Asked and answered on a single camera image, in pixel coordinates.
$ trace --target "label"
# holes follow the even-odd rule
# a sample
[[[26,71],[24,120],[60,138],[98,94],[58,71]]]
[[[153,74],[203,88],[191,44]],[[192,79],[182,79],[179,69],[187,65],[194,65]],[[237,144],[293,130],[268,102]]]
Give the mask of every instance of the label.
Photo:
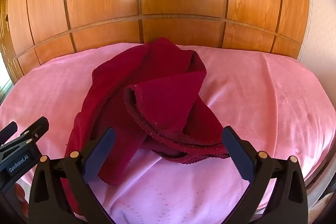
[[[6,170],[8,173],[13,176],[18,173],[22,168],[31,163],[31,158],[28,152],[23,153],[21,156],[12,161],[7,167]]]

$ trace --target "bed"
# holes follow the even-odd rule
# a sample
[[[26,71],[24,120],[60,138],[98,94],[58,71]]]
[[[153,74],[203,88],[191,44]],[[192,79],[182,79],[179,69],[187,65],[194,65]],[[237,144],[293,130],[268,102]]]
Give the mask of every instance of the bed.
[[[1,126],[14,119],[19,134],[33,120],[45,116],[50,130],[39,141],[39,148],[51,158],[63,157],[74,117],[91,85],[92,70],[135,46],[120,43],[91,49],[55,58],[32,70],[15,85],[0,107]],[[312,178],[316,180],[314,172],[319,172],[318,168],[323,166],[332,149],[336,113],[312,73],[294,59],[279,55],[180,47],[195,50],[205,64],[208,74],[200,96],[223,126],[231,125],[241,138],[272,157],[286,159],[296,155],[306,182]],[[25,90],[33,92],[28,96]],[[90,186],[117,223],[138,223],[142,219],[221,223],[248,185],[240,179],[232,161],[224,161],[207,159],[181,165],[165,161],[151,151],[139,150],[125,170],[120,185],[113,187],[98,178]],[[24,176],[29,184],[33,173],[32,170]],[[171,176],[162,177],[162,173]],[[224,188],[220,187],[223,178]],[[324,191],[323,184],[328,184],[327,180],[327,176],[323,176],[322,183],[310,183],[310,206]],[[271,183],[259,209],[264,208],[272,188]],[[145,193],[149,200],[161,197],[157,206],[151,210],[147,208],[147,215],[143,215],[145,207],[139,207],[140,204],[146,206]],[[185,200],[188,193],[194,194]],[[166,211],[161,211],[165,207],[174,218],[170,219]]]

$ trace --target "dark red fabric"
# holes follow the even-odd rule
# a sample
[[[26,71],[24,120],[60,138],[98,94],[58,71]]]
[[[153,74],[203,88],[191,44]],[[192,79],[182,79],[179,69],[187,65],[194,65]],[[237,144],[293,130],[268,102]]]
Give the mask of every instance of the dark red fabric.
[[[110,185],[141,147],[184,164],[228,157],[223,127],[198,95],[205,76],[195,51],[164,38],[122,52],[93,71],[65,156],[113,127],[116,142],[99,172]]]

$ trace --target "black clamp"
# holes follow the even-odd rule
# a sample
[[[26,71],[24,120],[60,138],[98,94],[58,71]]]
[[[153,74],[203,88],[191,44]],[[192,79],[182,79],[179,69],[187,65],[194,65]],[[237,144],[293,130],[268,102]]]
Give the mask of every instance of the black clamp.
[[[307,224],[308,202],[305,181],[298,159],[271,158],[266,152],[257,152],[248,141],[241,140],[227,126],[222,141],[241,177],[250,185],[222,224],[248,224],[251,221],[270,179],[276,178],[268,205],[257,224]]]
[[[57,160],[42,156],[31,185],[29,223],[85,223],[71,210],[61,183],[64,178],[88,223],[115,224],[88,186],[97,177],[115,138],[115,131],[109,128],[98,140],[87,143],[81,152],[73,151],[70,156]]]
[[[6,144],[16,133],[17,124],[11,122],[0,131],[0,215],[4,224],[26,223],[15,196],[14,183],[37,164],[41,153],[36,142],[48,129],[48,120],[41,117]]]

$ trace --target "pink bed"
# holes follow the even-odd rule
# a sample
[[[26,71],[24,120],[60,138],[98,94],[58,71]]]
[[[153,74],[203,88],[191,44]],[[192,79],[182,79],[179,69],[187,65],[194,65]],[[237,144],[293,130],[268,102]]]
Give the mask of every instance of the pink bed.
[[[64,156],[75,115],[98,65],[137,44],[120,43],[59,57],[31,71],[0,107],[0,128],[18,124],[17,137],[40,116],[50,129],[41,153]],[[307,179],[335,135],[336,113],[317,78],[292,58],[261,52],[180,46],[198,52],[207,68],[200,97],[223,126],[279,159],[296,155]],[[34,171],[24,176],[29,184]],[[231,159],[182,165],[138,150],[117,187],[90,183],[101,204],[120,223],[221,223],[248,183]],[[272,192],[270,184],[260,208]]]

